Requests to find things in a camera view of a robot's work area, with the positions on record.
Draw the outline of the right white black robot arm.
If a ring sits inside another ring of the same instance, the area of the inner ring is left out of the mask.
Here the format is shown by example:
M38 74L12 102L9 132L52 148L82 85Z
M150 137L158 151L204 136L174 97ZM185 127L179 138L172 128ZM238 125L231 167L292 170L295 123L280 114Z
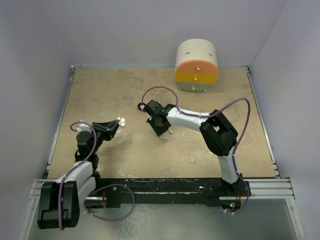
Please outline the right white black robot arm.
M238 132L224 116L219 113L214 117L206 117L205 113L178 109L173 104L162 106L155 100L148 104L139 103L138 109L147 113L146 122L151 126L157 137L173 131L172 126L184 127L200 133L211 153L218 157L221 169L222 190L228 196L235 195L240 190L239 172L233 160L232 152L237 143Z

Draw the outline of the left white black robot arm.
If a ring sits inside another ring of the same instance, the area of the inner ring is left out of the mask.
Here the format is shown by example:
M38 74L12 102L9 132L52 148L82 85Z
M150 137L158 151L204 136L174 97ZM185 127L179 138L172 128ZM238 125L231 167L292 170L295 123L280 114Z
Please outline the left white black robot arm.
M80 206L86 197L98 196L103 191L100 174L97 172L97 151L104 141L111 141L125 119L118 117L109 122L78 121L77 150L74 164L67 173L41 187L37 225L40 229L74 228L80 218Z

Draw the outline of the white round earbud case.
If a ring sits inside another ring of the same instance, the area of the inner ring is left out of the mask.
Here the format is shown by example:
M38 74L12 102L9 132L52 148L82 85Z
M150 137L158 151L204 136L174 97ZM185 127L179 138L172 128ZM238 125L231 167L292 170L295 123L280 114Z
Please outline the white round earbud case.
M125 119L123 117L119 118L119 125L123 128L126 125Z

